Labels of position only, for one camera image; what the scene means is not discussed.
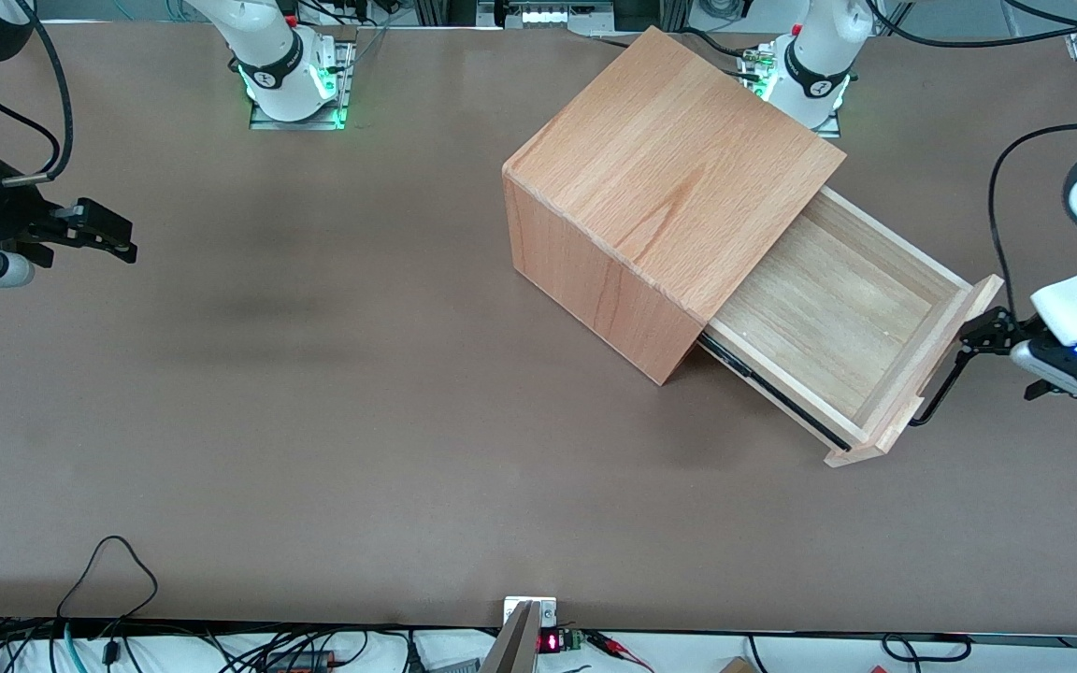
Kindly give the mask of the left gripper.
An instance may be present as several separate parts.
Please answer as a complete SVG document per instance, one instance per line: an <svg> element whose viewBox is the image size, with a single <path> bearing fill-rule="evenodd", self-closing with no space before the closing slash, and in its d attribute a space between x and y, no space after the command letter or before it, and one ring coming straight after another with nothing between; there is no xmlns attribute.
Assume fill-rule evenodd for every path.
<svg viewBox="0 0 1077 673"><path fill-rule="evenodd" d="M1038 290L1031 302L1061 345L1077 346L1077 276ZM1009 356L1015 346L1032 337L1033 332L1017 332L1009 310L994 307L962 325L957 357Z"/></svg>

